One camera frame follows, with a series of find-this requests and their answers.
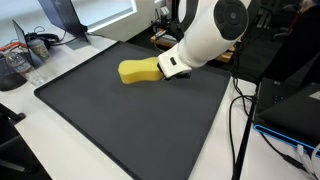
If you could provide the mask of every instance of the white cable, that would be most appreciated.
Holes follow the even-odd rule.
[[[313,150],[312,155],[311,155],[311,163],[312,163],[312,167],[313,167],[313,171],[315,176],[320,179],[320,165],[319,163],[317,164],[317,162],[319,162],[317,155],[317,152],[320,150],[320,144],[318,144],[318,146]]]
[[[310,178],[312,178],[313,180],[316,180],[316,178],[314,177],[314,171],[311,164],[311,160],[309,156],[304,153],[303,146],[298,144],[297,151],[300,158],[300,162],[303,164],[303,167],[307,170],[308,174],[310,175]]]

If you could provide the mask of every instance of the laptop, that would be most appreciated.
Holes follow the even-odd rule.
[[[264,79],[258,97],[255,130],[294,147],[300,144],[308,153],[320,143],[319,84],[299,89]]]
[[[23,29],[18,25],[18,23],[14,20],[12,20],[13,23],[13,27],[16,31],[18,40],[21,44],[23,44],[20,49],[22,50],[22,55],[27,58],[27,60],[29,61],[29,63],[34,67],[34,68],[38,68],[40,67],[43,62],[42,60],[35,55],[32,51],[30,51],[29,46],[27,44],[27,40],[25,37],[25,33],[23,31]]]

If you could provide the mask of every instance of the black cable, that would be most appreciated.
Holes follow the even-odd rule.
[[[9,51],[13,51],[13,50],[15,50],[17,48],[19,49],[19,46],[15,46],[15,47],[11,48]]]
[[[159,12],[158,12],[158,9],[156,8],[155,9],[155,19],[160,19],[160,16],[159,16]]]
[[[59,40],[59,42],[61,42],[64,39],[64,37],[66,37],[66,34],[67,34],[67,31],[64,31],[63,37]]]
[[[94,34],[94,33],[87,33],[87,35],[89,35],[89,36],[99,36],[99,37],[107,38],[107,37],[105,37],[105,36],[103,36],[103,35]]]
[[[155,25],[155,24],[157,24],[157,23],[160,23],[160,22],[158,22],[158,20],[160,20],[160,18],[157,18],[156,20],[154,20],[154,22],[151,23],[151,26],[153,26],[153,25]]]
[[[33,30],[33,32],[35,32],[35,33],[45,32],[45,31],[46,31],[46,29],[45,29],[44,27],[42,27],[42,26],[37,26],[37,27],[35,27],[34,30]]]
[[[271,18],[274,16],[273,12],[270,9],[268,9],[267,7],[261,6],[260,8],[265,9],[266,11],[268,11],[268,13],[270,14]],[[252,41],[249,41],[245,46],[243,46],[243,47],[241,47],[239,49],[236,49],[236,50],[234,50],[232,52],[244,51],[248,46],[250,46],[253,42],[255,42],[257,39],[259,39],[267,30],[268,30],[268,28],[265,28]]]
[[[284,154],[283,154],[282,152],[280,152],[278,149],[276,149],[276,148],[270,143],[270,141],[266,138],[266,136],[264,136],[264,134],[262,134],[262,133],[260,132],[260,135],[262,136],[262,138],[267,142],[267,144],[268,144],[276,153],[278,153],[281,157],[284,156]]]
[[[240,95],[240,96],[238,96],[238,97],[236,97],[236,98],[234,98],[233,100],[232,100],[232,102],[231,102],[231,104],[230,104],[230,107],[229,107],[229,138],[230,138],[230,144],[231,144],[231,150],[232,150],[232,163],[233,163],[233,166],[232,166],[232,168],[233,168],[233,170],[232,170],[232,172],[234,171],[234,168],[235,168],[235,165],[236,165],[236,157],[235,157],[235,150],[234,150],[234,145],[233,145],[233,137],[232,137],[232,121],[231,121],[231,115],[232,115],[232,106],[233,106],[233,104],[234,104],[234,102],[236,101],[236,100],[238,100],[238,99],[240,99],[240,98],[246,98],[246,99],[248,99],[248,100],[250,100],[250,101],[253,101],[253,99],[251,99],[252,98],[252,96],[247,96],[247,95]]]
[[[61,45],[64,45],[64,44],[67,44],[69,42],[72,42],[74,40],[78,39],[77,37],[75,37],[74,39],[71,39],[70,41],[67,41],[67,42],[64,42],[64,43],[58,43],[58,44],[52,44],[51,46],[61,46]]]
[[[233,172],[234,172],[234,169],[235,169],[235,151],[234,151],[234,145],[233,145],[233,138],[232,138],[232,129],[231,129],[231,109],[232,109],[232,105],[233,103],[237,100],[237,99],[240,99],[242,98],[242,103],[243,103],[243,106],[244,106],[244,111],[245,113],[247,114],[246,112],[246,109],[245,109],[245,100],[244,99],[247,99],[251,102],[256,102],[256,98],[254,96],[248,96],[248,95],[243,95],[242,91],[240,90],[240,88],[238,87],[238,79],[237,78],[234,78],[233,79],[233,85],[234,85],[234,88],[235,90],[240,94],[240,96],[236,97],[230,104],[230,107],[229,107],[229,136],[230,136],[230,143],[231,143],[231,150],[232,150],[232,158],[233,158]],[[253,119],[248,115],[248,119],[251,121],[251,123],[253,123]],[[288,162],[289,164],[293,165],[294,167],[298,168],[298,169],[301,169],[303,171],[305,171],[306,173],[307,170],[305,169],[305,167],[303,166],[302,163],[300,163],[299,161],[297,161],[296,159],[292,158],[291,156],[289,155],[286,155],[282,152],[280,152],[279,150],[277,150],[271,143],[270,141],[264,136],[264,134],[260,133],[260,135],[263,137],[263,139],[266,141],[266,143],[276,152],[278,153],[282,159],[284,159],[286,162]]]
[[[244,44],[243,41],[238,42],[238,43],[235,44],[235,48],[236,48],[236,49],[241,49],[241,48],[243,47],[243,44]],[[236,52],[230,51],[230,52],[233,52],[234,54],[233,54],[233,56],[232,56],[233,65],[231,66],[231,68],[229,69],[229,71],[230,71],[231,73],[233,73],[233,72],[238,72],[238,70],[239,70],[239,65],[240,65],[240,55],[241,55],[242,51],[236,51]]]
[[[253,81],[255,81],[255,80],[257,80],[258,79],[258,77],[257,76],[255,76],[255,75],[253,75],[253,74],[251,74],[251,73],[246,73],[246,72],[233,72],[232,73],[232,75],[246,75],[246,76],[249,76],[249,77],[252,77],[252,79],[253,79]]]
[[[156,50],[160,51],[160,52],[165,52],[164,50],[160,49],[158,46],[157,46],[157,41],[163,37],[164,35],[166,35],[166,33],[163,33],[161,34],[160,36],[156,36],[155,40],[153,41],[153,46],[156,48]]]
[[[256,104],[257,104],[256,101],[252,102],[252,106],[250,108],[250,116],[253,116],[254,108],[255,108]],[[231,178],[232,180],[238,180],[241,177],[241,172],[242,172],[243,163],[244,163],[245,157],[246,157],[245,154],[246,154],[246,150],[247,150],[247,145],[248,145],[248,141],[249,141],[251,128],[252,128],[252,121],[247,119],[245,129],[243,132],[243,136],[242,136],[242,140],[240,143],[239,151],[238,151],[238,156],[236,157],[236,159],[237,159],[236,164],[233,167],[233,173],[232,173],[232,178]]]

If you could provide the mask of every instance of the headphones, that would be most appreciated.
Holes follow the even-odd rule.
[[[26,34],[27,42],[34,39],[40,39],[44,42],[47,49],[50,49],[52,44],[55,44],[60,41],[59,37],[55,34],[37,34],[37,33],[28,33]]]

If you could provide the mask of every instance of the monitor stand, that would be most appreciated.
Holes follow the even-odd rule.
[[[77,50],[77,49],[83,48],[85,46],[89,46],[90,44],[91,44],[90,41],[87,42],[87,41],[84,41],[82,39],[77,38],[71,42],[66,43],[65,45],[68,46],[69,48],[71,48],[72,50]]]

